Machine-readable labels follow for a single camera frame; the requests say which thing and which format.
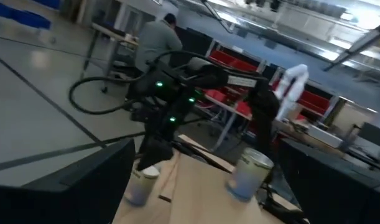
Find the workbench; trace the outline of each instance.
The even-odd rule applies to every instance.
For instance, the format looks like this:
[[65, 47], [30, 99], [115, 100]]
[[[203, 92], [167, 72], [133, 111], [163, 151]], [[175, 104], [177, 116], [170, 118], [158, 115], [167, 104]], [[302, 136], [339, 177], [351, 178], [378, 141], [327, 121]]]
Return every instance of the workbench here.
[[138, 46], [137, 42], [131, 39], [128, 39], [126, 37], [126, 33], [121, 30], [114, 29], [113, 27], [108, 27], [100, 22], [92, 23], [91, 27], [95, 30], [95, 32], [93, 34], [93, 37], [90, 42], [90, 46], [86, 53], [85, 62], [83, 64], [83, 70], [81, 72], [80, 79], [85, 77], [86, 69], [88, 68], [89, 63], [91, 62], [91, 55], [93, 54], [93, 51], [96, 46], [96, 42], [101, 33], [111, 37], [111, 45], [112, 45], [111, 50], [106, 59], [106, 65], [102, 67], [103, 75], [105, 77], [108, 77], [109, 73], [111, 72], [111, 68], [113, 66], [114, 59], [116, 58], [116, 55], [118, 53], [118, 48], [120, 45], [131, 45], [131, 46], [134, 46], [134, 48]]
[[306, 133], [295, 131], [295, 129], [289, 123], [283, 123], [282, 121], [273, 121], [273, 126], [278, 129], [279, 134], [285, 137], [293, 138], [302, 144], [314, 147], [330, 154], [334, 154], [340, 158], [343, 158], [345, 156], [345, 153], [339, 149], [335, 149], [334, 147], [331, 147], [324, 142], [309, 136]]
[[[203, 148], [186, 136], [180, 138]], [[205, 151], [203, 153], [229, 170], [234, 169], [224, 160]], [[133, 207], [123, 199], [113, 224], [283, 224], [260, 209], [255, 198], [249, 203], [234, 199], [224, 187], [225, 178], [229, 175], [226, 172], [178, 151], [174, 151], [171, 160], [157, 166], [161, 173], [147, 204]]]
[[[231, 116], [229, 117], [227, 123], [225, 124], [225, 126], [224, 126], [221, 134], [219, 135], [219, 138], [218, 138], [217, 142], [209, 150], [210, 152], [214, 152], [214, 151], [216, 151], [221, 146], [221, 143], [223, 143], [225, 137], [227, 136], [229, 130], [233, 126], [233, 123], [234, 123], [235, 119], [238, 116], [241, 116], [241, 117], [243, 117], [244, 119], [247, 119], [247, 120], [252, 120], [252, 115], [245, 115], [245, 114], [242, 114], [242, 113], [238, 112], [236, 110], [236, 105], [230, 106], [230, 105], [224, 104], [224, 103], [222, 103], [222, 102], [220, 102], [218, 100], [215, 100], [214, 98], [212, 98], [212, 97], [210, 97], [208, 95], [205, 95], [205, 98], [207, 100], [211, 101], [212, 103], [214, 103], [214, 104], [222, 107], [224, 110], [226, 110], [226, 111], [228, 111], [228, 112], [231, 113]], [[321, 142], [320, 140], [315, 139], [315, 138], [309, 136], [306, 133], [300, 133], [300, 132], [295, 131], [293, 129], [293, 127], [290, 124], [288, 124], [288, 123], [284, 123], [282, 121], [276, 121], [275, 120], [275, 121], [273, 121], [272, 125], [273, 125], [273, 127], [277, 128], [279, 134], [284, 135], [285, 137], [294, 138], [294, 139], [300, 141], [303, 144], [306, 144], [306, 145], [309, 145], [309, 146], [312, 146], [312, 147], [316, 147], [319, 150], [322, 150], [322, 151], [325, 151], [325, 152], [328, 152], [328, 153], [331, 153], [331, 154], [335, 154], [335, 155], [340, 156], [340, 157], [344, 157], [345, 156], [344, 152], [341, 152], [340, 150], [335, 149], [335, 148], [333, 148], [333, 147], [325, 144], [324, 142]]]

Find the dark hair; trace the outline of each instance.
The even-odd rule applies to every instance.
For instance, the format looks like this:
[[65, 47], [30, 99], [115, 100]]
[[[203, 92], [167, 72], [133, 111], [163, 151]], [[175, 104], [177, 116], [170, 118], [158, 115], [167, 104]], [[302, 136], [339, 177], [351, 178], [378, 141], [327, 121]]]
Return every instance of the dark hair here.
[[172, 13], [168, 13], [164, 17], [164, 21], [166, 21], [169, 24], [176, 24], [176, 17]]

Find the gray floor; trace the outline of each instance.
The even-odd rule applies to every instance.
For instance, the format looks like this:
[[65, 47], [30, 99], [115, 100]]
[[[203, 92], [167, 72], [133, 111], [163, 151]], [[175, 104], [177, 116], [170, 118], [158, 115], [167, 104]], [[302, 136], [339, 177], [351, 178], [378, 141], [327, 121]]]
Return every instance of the gray floor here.
[[[52, 18], [54, 25], [50, 33], [45, 31], [37, 35], [36, 30], [0, 18], [0, 184], [26, 184], [101, 149], [95, 146], [70, 155], [6, 168], [9, 161], [94, 143], [64, 113], [101, 141], [144, 130], [142, 124], [130, 121], [125, 111], [91, 116], [78, 112], [68, 102], [68, 88], [79, 78], [83, 65], [81, 55], [87, 50], [90, 31], [58, 18], [55, 12], [33, 1], [5, 0], [3, 3]], [[49, 43], [50, 35], [56, 37], [57, 43]], [[98, 42], [94, 57], [104, 58], [106, 53], [108, 43]], [[97, 76], [101, 72], [98, 67], [90, 65], [87, 75]], [[104, 95], [100, 87], [101, 83], [84, 86], [75, 98], [93, 110], [123, 102], [125, 88], [112, 85], [109, 93]], [[141, 138], [136, 138], [135, 142], [138, 147]]]

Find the clear container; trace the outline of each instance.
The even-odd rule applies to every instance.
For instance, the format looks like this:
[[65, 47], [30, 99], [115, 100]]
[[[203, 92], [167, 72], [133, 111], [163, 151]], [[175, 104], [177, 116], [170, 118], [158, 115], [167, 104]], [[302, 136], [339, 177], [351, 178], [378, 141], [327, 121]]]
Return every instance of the clear container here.
[[133, 169], [132, 176], [124, 193], [126, 201], [135, 206], [145, 205], [159, 174], [159, 169], [155, 166], [150, 166], [143, 171]]
[[226, 181], [229, 192], [238, 200], [248, 202], [269, 175], [274, 163], [263, 153], [246, 148], [234, 172]]

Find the wooden board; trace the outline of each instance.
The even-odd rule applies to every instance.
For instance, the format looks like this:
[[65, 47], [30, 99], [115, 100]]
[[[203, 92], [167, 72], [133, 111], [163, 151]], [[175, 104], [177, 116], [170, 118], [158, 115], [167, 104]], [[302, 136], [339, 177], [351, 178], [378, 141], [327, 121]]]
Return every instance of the wooden board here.
[[[181, 134], [178, 136], [180, 139], [183, 139], [184, 141], [190, 143], [190, 144], [193, 144], [194, 146], [198, 146], [204, 150], [207, 150], [205, 147], [201, 146], [199, 143], [197, 143], [196, 141], [192, 140], [191, 138], [189, 138], [188, 136], [184, 135], [184, 134]], [[231, 165], [229, 162], [225, 161], [224, 159], [220, 159], [219, 157], [213, 155], [213, 154], [210, 154], [209, 152], [205, 152], [201, 149], [197, 149], [194, 147], [194, 149], [196, 149], [197, 151], [199, 151], [200, 153], [202, 153], [203, 155], [209, 157], [211, 160], [217, 162], [219, 165], [221, 165], [222, 167], [226, 168], [228, 171], [232, 172], [234, 171], [234, 168], [235, 166]]]
[[165, 186], [163, 186], [160, 192], [161, 197], [164, 197], [167, 199], [173, 198], [173, 191], [175, 190], [175, 186], [176, 186], [177, 167], [178, 167], [178, 164], [176, 164], [176, 166], [173, 168], [173, 171], [171, 172], [168, 181], [166, 182]]
[[272, 198], [274, 199], [274, 201], [276, 201], [277, 203], [279, 203], [280, 205], [282, 205], [284, 208], [288, 210], [300, 211], [300, 209], [296, 205], [288, 202], [285, 198], [281, 197], [280, 195], [272, 194]]
[[122, 200], [113, 224], [166, 224], [171, 204], [157, 197], [149, 199], [144, 207], [133, 207]]
[[277, 217], [271, 215], [268, 211], [265, 211], [262, 209], [262, 215], [264, 219], [267, 220], [268, 224], [285, 224], [281, 220], [279, 220]]
[[180, 153], [174, 151], [169, 161], [156, 164], [161, 172], [144, 207], [133, 207], [123, 198], [115, 214], [113, 224], [166, 224], [169, 221], [170, 203], [158, 198], [162, 188], [166, 186], [169, 177], [178, 162]]
[[256, 199], [237, 201], [225, 188], [229, 174], [188, 156], [178, 160], [170, 224], [266, 223]]

